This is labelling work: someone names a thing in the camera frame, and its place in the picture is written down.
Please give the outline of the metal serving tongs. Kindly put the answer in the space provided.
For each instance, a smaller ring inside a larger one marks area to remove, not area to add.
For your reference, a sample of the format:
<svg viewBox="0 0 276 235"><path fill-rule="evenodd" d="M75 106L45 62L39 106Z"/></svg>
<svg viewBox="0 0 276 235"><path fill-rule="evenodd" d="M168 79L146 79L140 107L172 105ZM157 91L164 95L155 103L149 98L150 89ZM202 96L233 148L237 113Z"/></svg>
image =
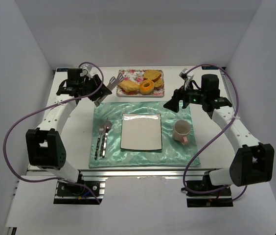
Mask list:
<svg viewBox="0 0 276 235"><path fill-rule="evenodd" d="M123 74L119 73L117 75L117 77L112 76L111 79L109 80L109 83L107 85L107 89L109 89L111 92L113 91L113 89L124 80ZM107 97L108 95L102 95L99 99L97 99L94 104L96 107L98 107L102 101Z"/></svg>

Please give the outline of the long yellow bread loaf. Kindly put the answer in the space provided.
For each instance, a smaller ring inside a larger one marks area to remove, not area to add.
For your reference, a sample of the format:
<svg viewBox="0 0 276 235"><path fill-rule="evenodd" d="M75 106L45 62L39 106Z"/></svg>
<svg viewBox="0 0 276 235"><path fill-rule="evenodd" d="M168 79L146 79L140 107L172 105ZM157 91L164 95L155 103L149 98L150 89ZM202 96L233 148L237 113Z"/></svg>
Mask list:
<svg viewBox="0 0 276 235"><path fill-rule="evenodd" d="M123 80L118 86L124 90L125 93L136 93L139 91L139 85L131 80Z"/></svg>

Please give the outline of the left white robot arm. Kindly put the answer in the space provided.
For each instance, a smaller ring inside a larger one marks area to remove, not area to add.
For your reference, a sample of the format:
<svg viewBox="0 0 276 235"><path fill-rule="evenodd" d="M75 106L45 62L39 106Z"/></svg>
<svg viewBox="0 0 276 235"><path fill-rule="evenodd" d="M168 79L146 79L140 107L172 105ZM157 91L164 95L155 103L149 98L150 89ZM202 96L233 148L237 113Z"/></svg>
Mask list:
<svg viewBox="0 0 276 235"><path fill-rule="evenodd" d="M50 109L36 129L29 129L25 135L29 163L45 169L54 176L79 183L81 173L66 160L66 150L61 139L63 128L82 96L89 95L96 105L117 85L116 78L107 86L101 83L97 74L89 69L69 68L67 78L62 81L56 93L54 107Z"/></svg>

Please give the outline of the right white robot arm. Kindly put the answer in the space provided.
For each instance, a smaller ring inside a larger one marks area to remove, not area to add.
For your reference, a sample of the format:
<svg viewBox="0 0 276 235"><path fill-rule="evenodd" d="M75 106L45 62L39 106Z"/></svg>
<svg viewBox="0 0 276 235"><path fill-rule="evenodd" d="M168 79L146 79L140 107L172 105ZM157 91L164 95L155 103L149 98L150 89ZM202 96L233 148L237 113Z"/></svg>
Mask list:
<svg viewBox="0 0 276 235"><path fill-rule="evenodd" d="M164 108L175 113L179 103L183 108L189 104L198 104L221 128L235 151L233 161L228 168L208 171L199 185L184 189L192 194L212 194L230 185L247 186L269 182L272 179L275 150L271 144L263 144L244 126L226 97L220 96L219 78L214 74L204 74L199 87L192 75L182 72L180 77L184 85L176 89Z"/></svg>

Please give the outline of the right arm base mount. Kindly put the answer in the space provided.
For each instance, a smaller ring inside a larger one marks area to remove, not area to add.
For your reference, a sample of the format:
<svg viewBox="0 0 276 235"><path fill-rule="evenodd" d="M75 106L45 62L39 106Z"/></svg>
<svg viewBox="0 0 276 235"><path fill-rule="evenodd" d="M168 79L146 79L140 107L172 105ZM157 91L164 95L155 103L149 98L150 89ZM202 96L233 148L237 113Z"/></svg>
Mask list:
<svg viewBox="0 0 276 235"><path fill-rule="evenodd" d="M193 191L203 193L193 193L185 187L181 188L181 192L186 193L188 208L233 207L231 189L225 188L219 190L221 186L213 186L207 175L203 176L201 180L188 180L186 181L186 185Z"/></svg>

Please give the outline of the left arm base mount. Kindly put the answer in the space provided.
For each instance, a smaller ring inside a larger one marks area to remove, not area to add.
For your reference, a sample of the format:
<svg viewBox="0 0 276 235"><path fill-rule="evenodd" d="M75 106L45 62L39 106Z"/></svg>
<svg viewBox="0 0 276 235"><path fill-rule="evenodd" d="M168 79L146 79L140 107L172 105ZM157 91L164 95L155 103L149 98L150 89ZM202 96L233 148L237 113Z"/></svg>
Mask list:
<svg viewBox="0 0 276 235"><path fill-rule="evenodd" d="M101 202L103 199L104 184L100 181L84 181L84 184L94 193ZM92 193L80 186L59 181L57 183L54 200L55 205L99 205Z"/></svg>

